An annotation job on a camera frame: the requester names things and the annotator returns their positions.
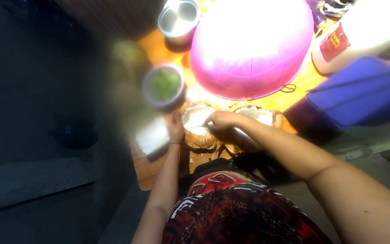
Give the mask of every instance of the bowl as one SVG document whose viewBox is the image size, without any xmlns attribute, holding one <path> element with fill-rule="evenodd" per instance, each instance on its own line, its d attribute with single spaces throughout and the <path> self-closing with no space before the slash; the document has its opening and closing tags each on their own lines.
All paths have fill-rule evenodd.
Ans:
<svg viewBox="0 0 390 244">
<path fill-rule="evenodd" d="M 179 82 L 180 86 L 179 86 L 176 94 L 173 97 L 171 97 L 170 99 L 165 100 L 165 101 L 160 101 L 157 97 L 154 96 L 154 94 L 152 92 L 152 85 L 151 85 L 152 77 L 154 75 L 157 75 L 158 72 L 162 69 L 170 70 L 170 71 L 174 72 L 175 74 L 177 74 L 180 78 L 180 82 Z M 154 67 L 153 69 L 151 69 L 147 73 L 147 75 L 144 77 L 144 80 L 143 80 L 144 96 L 149 101 L 149 103 L 153 104 L 154 106 L 156 106 L 158 108 L 166 108 L 166 107 L 173 105 L 175 102 L 177 102 L 177 100 L 179 100 L 180 97 L 182 96 L 184 88 L 185 88 L 185 81 L 184 81 L 183 71 L 178 66 L 176 66 L 174 64 L 170 64 L 170 63 L 162 64 L 162 65 Z"/>
<path fill-rule="evenodd" d="M 305 0 L 218 1 L 196 28 L 190 67 L 214 95 L 265 97 L 297 76 L 313 35 Z"/>
<path fill-rule="evenodd" d="M 169 0 L 159 15 L 160 32 L 172 44 L 184 46 L 192 41 L 201 9 L 193 0 Z"/>
</svg>

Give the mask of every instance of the wrist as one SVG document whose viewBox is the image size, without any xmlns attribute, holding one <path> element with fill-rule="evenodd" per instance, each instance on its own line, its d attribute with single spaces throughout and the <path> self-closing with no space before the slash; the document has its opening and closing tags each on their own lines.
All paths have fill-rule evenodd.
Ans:
<svg viewBox="0 0 390 244">
<path fill-rule="evenodd" d="M 237 127 L 239 129 L 243 129 L 252 118 L 243 114 L 236 114 L 233 127 Z"/>
<path fill-rule="evenodd" d="M 180 146 L 181 146 L 180 143 L 170 143 L 170 144 L 168 145 L 168 151 L 169 151 L 169 150 L 180 151 Z"/>
<path fill-rule="evenodd" d="M 181 139 L 174 139 L 174 138 L 169 139 L 170 144 L 180 144 L 181 141 L 182 141 Z"/>
</svg>

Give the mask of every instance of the label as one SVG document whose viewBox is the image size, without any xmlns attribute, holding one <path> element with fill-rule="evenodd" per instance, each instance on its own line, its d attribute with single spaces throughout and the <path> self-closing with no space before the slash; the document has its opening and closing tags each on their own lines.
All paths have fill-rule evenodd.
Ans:
<svg viewBox="0 0 390 244">
<path fill-rule="evenodd" d="M 338 28 L 322 41 L 320 51 L 326 62 L 330 62 L 340 53 L 344 52 L 349 46 L 350 42 L 348 42 L 348 37 L 345 35 L 340 22 Z"/>
</svg>

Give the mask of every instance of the plastic bottle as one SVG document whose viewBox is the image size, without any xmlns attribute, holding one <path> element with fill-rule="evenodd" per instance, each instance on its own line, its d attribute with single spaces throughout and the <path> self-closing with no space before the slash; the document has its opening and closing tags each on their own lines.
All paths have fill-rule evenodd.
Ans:
<svg viewBox="0 0 390 244">
<path fill-rule="evenodd" d="M 330 30 L 313 43 L 312 60 L 321 73 L 390 48 L 390 1 L 359 0 Z"/>
</svg>

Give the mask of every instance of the blue cooler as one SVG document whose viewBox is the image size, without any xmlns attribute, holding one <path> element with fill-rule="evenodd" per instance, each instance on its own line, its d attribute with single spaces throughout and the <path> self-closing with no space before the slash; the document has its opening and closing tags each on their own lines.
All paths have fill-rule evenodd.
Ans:
<svg viewBox="0 0 390 244">
<path fill-rule="evenodd" d="M 284 112 L 300 131 L 343 131 L 390 120 L 390 66 L 363 57 L 330 76 Z"/>
</svg>

